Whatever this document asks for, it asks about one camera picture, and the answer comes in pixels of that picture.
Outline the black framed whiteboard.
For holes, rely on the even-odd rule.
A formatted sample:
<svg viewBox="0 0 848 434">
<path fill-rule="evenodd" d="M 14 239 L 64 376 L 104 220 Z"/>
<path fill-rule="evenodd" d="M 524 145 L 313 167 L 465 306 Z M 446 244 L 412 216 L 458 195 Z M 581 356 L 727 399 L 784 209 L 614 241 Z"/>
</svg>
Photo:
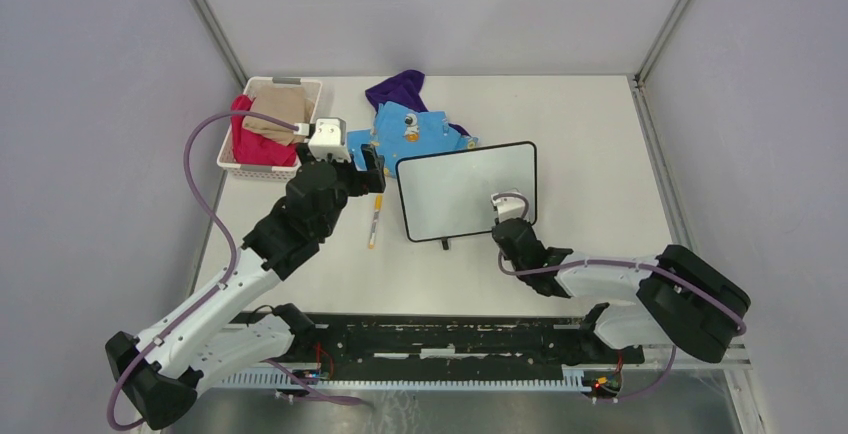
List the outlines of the black framed whiteboard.
<svg viewBox="0 0 848 434">
<path fill-rule="evenodd" d="M 539 214 L 538 150 L 531 141 L 406 158 L 396 167 L 406 237 L 419 243 L 488 234 L 491 196 L 520 192 Z"/>
</svg>

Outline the white marker pen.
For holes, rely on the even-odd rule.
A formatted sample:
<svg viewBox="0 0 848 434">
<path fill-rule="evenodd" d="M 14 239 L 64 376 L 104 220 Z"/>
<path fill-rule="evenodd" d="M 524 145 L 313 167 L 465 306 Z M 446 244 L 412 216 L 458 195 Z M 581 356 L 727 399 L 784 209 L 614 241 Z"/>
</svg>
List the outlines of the white marker pen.
<svg viewBox="0 0 848 434">
<path fill-rule="evenodd" d="M 378 232 L 380 214 L 381 214 L 381 210 L 382 210 L 382 203 L 383 203 L 383 195 L 378 194 L 375 197 L 372 222 L 371 222 L 370 230 L 369 230 L 369 239 L 368 239 L 368 249 L 369 250 L 373 250 L 376 246 L 377 232 Z"/>
</svg>

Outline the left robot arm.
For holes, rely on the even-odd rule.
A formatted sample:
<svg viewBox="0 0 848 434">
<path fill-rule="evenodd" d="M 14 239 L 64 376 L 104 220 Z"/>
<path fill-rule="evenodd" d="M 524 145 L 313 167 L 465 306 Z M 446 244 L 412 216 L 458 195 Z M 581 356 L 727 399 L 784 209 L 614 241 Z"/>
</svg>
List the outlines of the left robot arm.
<svg viewBox="0 0 848 434">
<path fill-rule="evenodd" d="M 116 431 L 174 424 L 202 393 L 256 363 L 284 355 L 306 359 L 314 348 L 312 324 L 293 306 L 221 336 L 248 304 L 286 280 L 331 236 L 352 197 L 385 190 L 384 159 L 364 144 L 364 169 L 351 161 L 309 155 L 270 212 L 231 247 L 229 264 L 200 292 L 156 324 L 105 344 L 116 385 L 107 421 Z"/>
</svg>

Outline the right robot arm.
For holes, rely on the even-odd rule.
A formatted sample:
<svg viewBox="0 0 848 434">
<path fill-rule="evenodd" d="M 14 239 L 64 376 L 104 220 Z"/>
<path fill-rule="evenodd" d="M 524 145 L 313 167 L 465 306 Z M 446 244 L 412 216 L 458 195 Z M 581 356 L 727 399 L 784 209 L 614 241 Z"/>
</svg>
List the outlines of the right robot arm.
<svg viewBox="0 0 848 434">
<path fill-rule="evenodd" d="M 546 247 L 523 219 L 495 224 L 498 267 L 545 297 L 597 300 L 577 336 L 580 354 L 602 362 L 616 350 L 670 344 L 707 363 L 746 333 L 749 295 L 689 248 L 604 258 Z"/>
</svg>

